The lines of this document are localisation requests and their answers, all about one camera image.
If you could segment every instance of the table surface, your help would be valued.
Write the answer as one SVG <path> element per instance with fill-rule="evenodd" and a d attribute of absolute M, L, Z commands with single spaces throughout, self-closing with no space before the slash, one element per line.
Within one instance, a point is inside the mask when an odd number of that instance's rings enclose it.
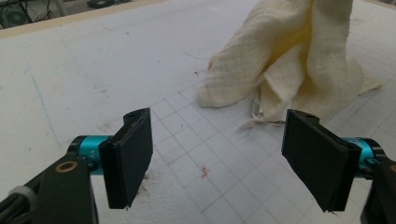
<path fill-rule="evenodd" d="M 355 179 L 346 211 L 323 214 L 281 156 L 283 128 L 241 131 L 251 98 L 196 103 L 210 56 L 257 0 L 138 1 L 0 31 L 0 198 L 62 157 L 78 135 L 114 134 L 150 106 L 155 151 L 132 209 L 101 223 L 360 223 L 370 182 Z M 396 12 L 356 0 L 348 54 L 384 86 L 326 127 L 379 142 L 396 160 Z M 208 168 L 202 179 L 201 166 Z"/>

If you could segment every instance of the brass insert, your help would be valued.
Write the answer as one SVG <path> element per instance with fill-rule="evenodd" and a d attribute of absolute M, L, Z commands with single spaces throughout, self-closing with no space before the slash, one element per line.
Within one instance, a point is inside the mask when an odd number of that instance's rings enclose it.
<path fill-rule="evenodd" d="M 66 161 L 56 166 L 55 171 L 57 173 L 67 173 L 74 170 L 77 165 L 78 163 L 76 161 Z"/>

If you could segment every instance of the blue anodized part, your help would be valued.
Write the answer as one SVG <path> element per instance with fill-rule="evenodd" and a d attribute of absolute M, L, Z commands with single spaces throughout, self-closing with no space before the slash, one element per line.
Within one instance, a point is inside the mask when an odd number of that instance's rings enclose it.
<path fill-rule="evenodd" d="M 99 154 L 99 145 L 109 138 L 108 135 L 90 135 L 84 138 L 79 147 L 79 156 L 86 156 L 90 161 L 95 162 L 97 169 L 91 175 L 103 175 L 102 163 Z"/>
<path fill-rule="evenodd" d="M 361 158 L 359 159 L 359 168 L 365 169 L 367 167 L 366 162 L 375 160 L 372 148 L 364 141 L 364 139 L 354 137 L 354 138 L 342 138 L 348 143 L 352 143 L 361 148 Z"/>

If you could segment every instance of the cloth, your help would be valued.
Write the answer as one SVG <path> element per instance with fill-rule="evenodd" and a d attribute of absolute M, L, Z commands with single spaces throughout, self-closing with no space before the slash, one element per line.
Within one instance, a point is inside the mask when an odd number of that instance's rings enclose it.
<path fill-rule="evenodd" d="M 381 86 L 346 56 L 351 10 L 352 0 L 261 0 L 210 60 L 200 105 L 232 105 L 257 89 L 255 121 L 284 121 L 288 108 L 331 119 Z"/>

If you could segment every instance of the white towel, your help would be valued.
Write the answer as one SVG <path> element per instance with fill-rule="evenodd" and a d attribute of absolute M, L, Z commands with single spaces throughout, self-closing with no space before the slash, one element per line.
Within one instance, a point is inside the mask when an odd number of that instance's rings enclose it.
<path fill-rule="evenodd" d="M 351 10 L 352 0 L 261 0 L 212 57 L 200 105 L 232 105 L 257 88 L 253 120 L 282 121 L 287 108 L 331 119 L 381 85 L 346 56 Z"/>

